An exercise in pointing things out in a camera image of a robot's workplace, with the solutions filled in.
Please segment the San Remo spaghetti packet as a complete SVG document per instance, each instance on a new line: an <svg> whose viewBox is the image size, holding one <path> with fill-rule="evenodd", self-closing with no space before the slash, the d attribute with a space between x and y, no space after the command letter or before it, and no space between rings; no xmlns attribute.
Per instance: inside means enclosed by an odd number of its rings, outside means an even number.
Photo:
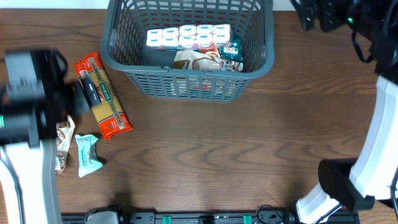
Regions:
<svg viewBox="0 0 398 224"><path fill-rule="evenodd" d="M111 139L115 134L130 131L129 122L118 96L108 78L98 52L92 52L75 64L78 78L88 87L96 105L91 110L96 118L104 139Z"/></svg>

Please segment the white brown snack bag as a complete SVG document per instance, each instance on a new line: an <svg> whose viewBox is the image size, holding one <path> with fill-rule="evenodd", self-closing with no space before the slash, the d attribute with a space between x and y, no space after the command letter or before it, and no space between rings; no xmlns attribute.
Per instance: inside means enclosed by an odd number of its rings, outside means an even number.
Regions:
<svg viewBox="0 0 398 224"><path fill-rule="evenodd" d="M177 52L174 58L173 68L183 70L242 72L244 65L242 62L218 58L193 50L182 50Z"/></svg>
<svg viewBox="0 0 398 224"><path fill-rule="evenodd" d="M55 157L55 173L59 175L63 172L67 164L68 151L75 130L75 123L70 115L66 121L56 124L57 129L57 152Z"/></svg>

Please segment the light blue snack bar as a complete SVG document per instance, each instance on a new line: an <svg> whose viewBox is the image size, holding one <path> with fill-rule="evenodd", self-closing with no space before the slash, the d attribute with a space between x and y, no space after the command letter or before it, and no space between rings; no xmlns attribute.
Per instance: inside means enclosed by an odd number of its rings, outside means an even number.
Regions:
<svg viewBox="0 0 398 224"><path fill-rule="evenodd" d="M75 141L78 146L79 178L102 168L103 163L98 160L96 155L96 142L98 138L92 134L84 136L76 134Z"/></svg>

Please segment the grey plastic basket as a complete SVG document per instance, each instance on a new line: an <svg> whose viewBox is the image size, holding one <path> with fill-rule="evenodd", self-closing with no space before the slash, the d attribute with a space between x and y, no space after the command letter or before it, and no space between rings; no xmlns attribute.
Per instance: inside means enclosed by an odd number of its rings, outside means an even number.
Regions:
<svg viewBox="0 0 398 224"><path fill-rule="evenodd" d="M243 71L174 69L175 52L146 46L147 31L189 24L230 24L242 38ZM124 72L145 95L233 101L273 66L271 0L110 1L101 59Z"/></svg>

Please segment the green Nescafe coffee bag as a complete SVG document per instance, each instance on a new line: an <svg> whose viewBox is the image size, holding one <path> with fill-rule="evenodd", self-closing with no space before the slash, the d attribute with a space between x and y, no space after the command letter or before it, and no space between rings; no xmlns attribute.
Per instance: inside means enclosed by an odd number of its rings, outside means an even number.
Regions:
<svg viewBox="0 0 398 224"><path fill-rule="evenodd" d="M230 46L220 47L218 49L220 58L243 63L242 38L234 35Z"/></svg>

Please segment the Kleenex tissue multipack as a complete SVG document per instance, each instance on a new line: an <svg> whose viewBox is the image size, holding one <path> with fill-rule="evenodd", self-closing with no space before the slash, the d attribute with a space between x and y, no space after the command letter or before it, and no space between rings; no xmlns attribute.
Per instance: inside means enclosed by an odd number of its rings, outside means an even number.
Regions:
<svg viewBox="0 0 398 224"><path fill-rule="evenodd" d="M189 24L148 30L146 46L160 50L208 50L228 47L232 39L230 24Z"/></svg>

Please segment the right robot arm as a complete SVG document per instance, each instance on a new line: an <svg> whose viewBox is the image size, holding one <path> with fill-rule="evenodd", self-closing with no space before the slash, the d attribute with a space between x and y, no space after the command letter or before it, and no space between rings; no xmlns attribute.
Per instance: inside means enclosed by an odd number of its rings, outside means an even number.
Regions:
<svg viewBox="0 0 398 224"><path fill-rule="evenodd" d="M294 1L305 30L351 29L363 63L373 63L376 98L358 157L323 159L318 183L292 206L291 223L358 223L381 202L397 210L397 1Z"/></svg>

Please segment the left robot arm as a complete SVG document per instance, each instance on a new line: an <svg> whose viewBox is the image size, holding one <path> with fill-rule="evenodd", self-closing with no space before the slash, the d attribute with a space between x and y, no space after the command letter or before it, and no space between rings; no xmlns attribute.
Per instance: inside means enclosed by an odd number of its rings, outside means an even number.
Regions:
<svg viewBox="0 0 398 224"><path fill-rule="evenodd" d="M61 223L56 124L101 103L90 78L65 83L54 49L8 51L1 88L1 186L9 223Z"/></svg>

